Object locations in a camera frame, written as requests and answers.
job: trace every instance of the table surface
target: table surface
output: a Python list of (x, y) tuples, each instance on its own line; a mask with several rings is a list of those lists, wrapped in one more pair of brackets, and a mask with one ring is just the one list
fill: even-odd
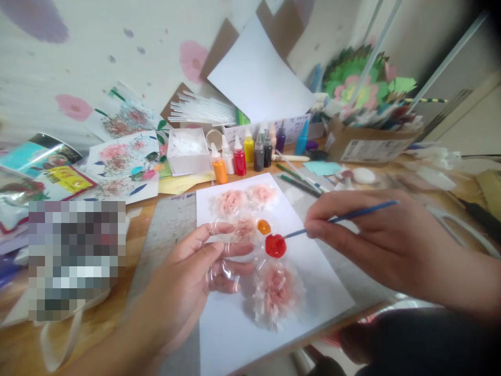
[[(325, 139), (319, 140), (320, 144), (325, 142)], [(285, 153), (291, 152), (291, 145), (286, 147)], [(384, 177), (386, 173), (397, 174), (399, 172), (407, 171), (397, 161), (411, 160), (408, 156), (400, 156), (397, 160), (390, 162), (382, 167), (370, 167), (377, 176)], [(298, 168), (302, 167), (302, 163), (294, 163)], [(271, 174), (279, 173), (281, 170), (273, 162), (272, 166), (265, 169), (263, 173), (270, 172)], [(238, 177), (236, 175), (229, 176), (229, 181), (236, 181), (243, 178), (249, 178), (260, 174), (252, 169), (252, 166), (247, 166), (247, 175), (245, 177)], [(487, 208), (485, 198), (482, 195), (480, 187), (475, 179), (466, 175), (467, 178), (453, 178), (457, 187), (453, 192), (469, 202), (475, 202), (484, 208)], [(198, 184), (192, 187), (188, 192), (194, 192), (197, 189), (203, 189), (210, 186), (210, 182)], [(489, 237), (485, 231), (473, 221), (469, 215), (457, 204), (455, 200), (450, 198), (444, 192), (433, 192), (422, 195), (423, 198), (443, 208), (450, 214), (464, 220), (473, 226), (477, 231), (482, 233), (487, 239)], [(99, 306), (92, 308), (85, 312), (83, 315), (83, 322), (78, 335), (78, 342), (68, 363), (81, 356), (81, 354), (92, 345), (102, 340), (105, 336), (110, 334), (120, 323), (124, 308), (127, 302), (127, 296), (134, 278), (134, 272), (138, 264), (143, 245), (146, 240), (146, 235), (150, 226), (150, 222), (157, 205), (157, 201), (161, 198), (168, 197), (168, 195), (160, 194), (158, 197), (151, 198), (142, 202), (134, 203), (127, 206), (127, 212), (141, 208), (140, 214), (133, 218), (130, 223), (130, 228), (127, 233), (126, 243), (126, 271), (125, 277), (121, 278), (116, 286), (112, 288), (110, 296)], [(482, 250), (477, 241), (472, 238), (467, 232), (461, 228), (454, 227), (454, 230), (461, 235), (467, 245), (475, 250)], [(501, 250), (498, 244), (489, 239), (498, 250)], [(13, 288), (3, 291), (0, 295), (0, 312), (2, 310), (10, 309), (10, 307), (20, 297), (22, 292), (26, 289), (28, 284), (27, 273), (18, 275), (17, 280), (13, 284)], [(337, 323), (336, 325), (316, 333), (316, 337), (322, 334), (327, 334), (331, 331), (338, 330), (339, 328), (348, 325), (351, 322), (359, 320), (368, 314), (374, 313), (387, 304), (382, 301), (380, 304), (358, 312), (353, 316)], [(66, 346), (71, 320), (56, 323), (53, 325), (50, 337), (54, 344), (57, 354)], [(32, 322), (24, 322), (1, 330), (0, 335), (0, 374), (15, 374), (15, 375), (41, 375), (46, 374), (45, 366), (40, 349), (40, 330), (41, 327), (33, 326)], [(309, 337), (294, 344), (294, 346), (303, 346), (315, 338)]]

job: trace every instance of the yellow paper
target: yellow paper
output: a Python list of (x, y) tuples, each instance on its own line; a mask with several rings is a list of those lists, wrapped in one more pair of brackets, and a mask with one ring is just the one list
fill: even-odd
[(216, 180), (214, 171), (162, 179), (158, 183), (158, 193), (178, 195), (186, 192), (195, 184), (205, 183), (211, 180)]

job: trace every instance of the white paper sheet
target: white paper sheet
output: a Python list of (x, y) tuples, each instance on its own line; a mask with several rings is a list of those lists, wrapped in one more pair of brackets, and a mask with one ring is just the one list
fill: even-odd
[[(156, 158), (148, 160), (146, 156), (152, 152), (157, 153)], [(139, 132), (91, 147), (86, 175), (99, 185), (77, 199), (131, 204), (157, 196), (159, 172), (154, 168), (158, 153), (155, 131)]]
[[(211, 220), (210, 199), (227, 190), (245, 190), (256, 184), (269, 184), (279, 197), (273, 215), (281, 218), (279, 233), (303, 228), (287, 198), (270, 174), (197, 191), (197, 224)], [(249, 309), (252, 278), (241, 278), (242, 292), (236, 295), (211, 293), (200, 318), (200, 375), (221, 376), (305, 335), (354, 305), (336, 273), (314, 240), (305, 234), (287, 241), (287, 257), (306, 288), (306, 307), (298, 318), (288, 318), (279, 333), (259, 328)]]
[(257, 15), (208, 79), (252, 123), (292, 118), (316, 102), (280, 58)]

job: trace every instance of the wall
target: wall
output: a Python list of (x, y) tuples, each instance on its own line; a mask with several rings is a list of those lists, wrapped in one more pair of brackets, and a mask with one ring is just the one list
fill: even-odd
[[(275, 12), (282, 1), (267, 3)], [(307, 25), (289, 56), (301, 80), (316, 63), (325, 65), (354, 36), (363, 35), (366, 24), (361, 15), (370, 15), (376, 3), (294, 1)], [(373, 35), (392, 1), (385, 1)], [(100, 141), (86, 130), (84, 119), (117, 80), (159, 112), (182, 81), (194, 92), (206, 92), (199, 67), (221, 23), (228, 17), (242, 30), (258, 4), (259, 0), (0, 0), (1, 139), (21, 142), (46, 132), (85, 151)], [(404, 4), (398, 14), (403, 19), (392, 29), (386, 50), (400, 75), (421, 76), (442, 47), (435, 33), (445, 38), (454, 32), (453, 26), (463, 20), (464, 6), (460, 0)], [(431, 27), (424, 20), (437, 12), (442, 19)], [(423, 18), (409, 29), (416, 14)], [(419, 48), (410, 47), (416, 40)]]

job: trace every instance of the red paint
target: red paint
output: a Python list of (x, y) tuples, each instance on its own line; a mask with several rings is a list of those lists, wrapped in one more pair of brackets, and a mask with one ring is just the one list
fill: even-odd
[(247, 173), (247, 165), (245, 164), (245, 154), (243, 149), (235, 149), (233, 153), (235, 158), (235, 172), (238, 176), (244, 176)]
[(287, 245), (285, 244), (285, 239), (282, 235), (268, 235), (266, 237), (266, 253), (279, 259), (280, 257), (285, 255), (285, 251), (287, 250)]

